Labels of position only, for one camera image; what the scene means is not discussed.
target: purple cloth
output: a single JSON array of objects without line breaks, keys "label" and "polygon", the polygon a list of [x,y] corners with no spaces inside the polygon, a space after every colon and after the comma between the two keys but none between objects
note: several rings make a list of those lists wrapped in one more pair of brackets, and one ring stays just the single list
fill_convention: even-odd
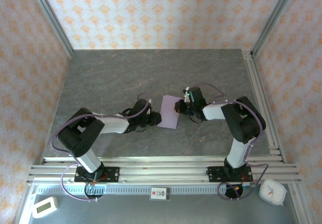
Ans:
[{"label": "purple cloth", "polygon": [[168,95],[163,96],[160,111],[162,122],[158,125],[158,127],[166,127],[172,129],[177,128],[179,113],[175,111],[175,104],[180,99],[180,97],[173,97]]}]

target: gray marble floor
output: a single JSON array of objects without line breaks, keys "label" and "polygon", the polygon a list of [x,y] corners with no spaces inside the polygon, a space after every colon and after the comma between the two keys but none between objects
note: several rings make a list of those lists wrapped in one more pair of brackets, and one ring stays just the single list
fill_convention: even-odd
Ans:
[{"label": "gray marble floor", "polygon": [[[116,114],[131,108],[145,92],[152,98],[154,111],[160,111],[164,95],[182,96],[182,90],[197,83],[211,83],[227,99],[255,97],[238,49],[198,50],[78,50],[75,51],[62,89],[53,122],[53,133],[79,108]],[[201,87],[208,102],[218,95],[215,89]],[[93,149],[100,157],[120,156],[224,156],[232,136],[224,120],[197,124],[180,115],[177,129],[150,127],[144,132],[102,134]],[[251,155],[269,154],[262,136]],[[45,157],[66,156],[47,146]]]}]

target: small sign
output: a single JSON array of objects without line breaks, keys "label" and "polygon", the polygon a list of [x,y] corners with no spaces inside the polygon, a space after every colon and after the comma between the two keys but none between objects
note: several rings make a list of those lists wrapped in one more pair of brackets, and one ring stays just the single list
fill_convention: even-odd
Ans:
[{"label": "small sign", "polygon": [[151,187],[150,200],[170,200],[170,188]]}]

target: analog clock face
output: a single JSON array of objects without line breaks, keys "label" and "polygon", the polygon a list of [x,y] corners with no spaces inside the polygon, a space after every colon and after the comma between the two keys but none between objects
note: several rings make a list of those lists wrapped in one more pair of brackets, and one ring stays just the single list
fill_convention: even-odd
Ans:
[{"label": "analog clock face", "polygon": [[285,193],[285,187],[274,180],[264,181],[261,188],[261,197],[276,205],[283,203]]}]

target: patterned wallpaper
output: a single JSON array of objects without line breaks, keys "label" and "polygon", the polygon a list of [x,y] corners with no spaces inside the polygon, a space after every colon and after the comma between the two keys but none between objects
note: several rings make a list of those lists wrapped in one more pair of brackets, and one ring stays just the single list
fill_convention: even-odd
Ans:
[{"label": "patterned wallpaper", "polygon": [[321,220],[322,0],[292,0],[256,60],[287,161],[300,163]]},{"label": "patterned wallpaper", "polygon": [[75,49],[251,50],[277,0],[49,0]]},{"label": "patterned wallpaper", "polygon": [[40,159],[69,58],[36,0],[0,0],[0,223]]}]

